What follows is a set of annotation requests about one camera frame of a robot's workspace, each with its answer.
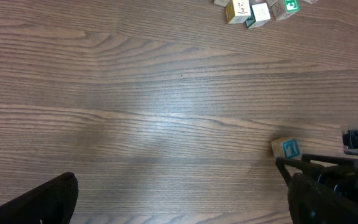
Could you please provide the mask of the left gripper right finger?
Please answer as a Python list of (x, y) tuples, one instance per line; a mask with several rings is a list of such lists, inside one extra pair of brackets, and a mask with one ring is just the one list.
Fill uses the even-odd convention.
[(358, 224), (357, 203), (300, 173), (289, 183), (288, 206), (293, 223)]

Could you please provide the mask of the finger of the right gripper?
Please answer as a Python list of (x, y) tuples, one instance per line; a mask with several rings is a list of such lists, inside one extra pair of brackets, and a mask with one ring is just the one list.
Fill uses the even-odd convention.
[(317, 179), (324, 169), (324, 166), (298, 159), (276, 158), (275, 165), (281, 173), (286, 185), (289, 187), (292, 177), (295, 174), (304, 174), (312, 179)]
[(301, 160), (312, 164), (334, 164), (335, 166), (358, 166), (358, 159), (345, 157), (322, 156), (314, 154), (303, 154)]

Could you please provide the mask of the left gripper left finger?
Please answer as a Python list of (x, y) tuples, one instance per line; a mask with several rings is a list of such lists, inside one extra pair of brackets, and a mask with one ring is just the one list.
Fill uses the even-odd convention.
[(66, 172), (0, 206), (0, 223), (70, 223), (79, 189)]

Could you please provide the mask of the blue block letter L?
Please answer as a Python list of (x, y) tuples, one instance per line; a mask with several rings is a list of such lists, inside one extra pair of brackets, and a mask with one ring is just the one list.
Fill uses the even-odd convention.
[(279, 138), (271, 141), (274, 157), (284, 157), (286, 159), (297, 158), (301, 155), (298, 141), (295, 138)]

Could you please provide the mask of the green block letter B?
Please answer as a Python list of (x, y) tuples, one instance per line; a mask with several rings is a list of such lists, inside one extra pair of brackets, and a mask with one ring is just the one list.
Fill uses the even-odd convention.
[(314, 4), (317, 0), (303, 0), (303, 1), (309, 4)]

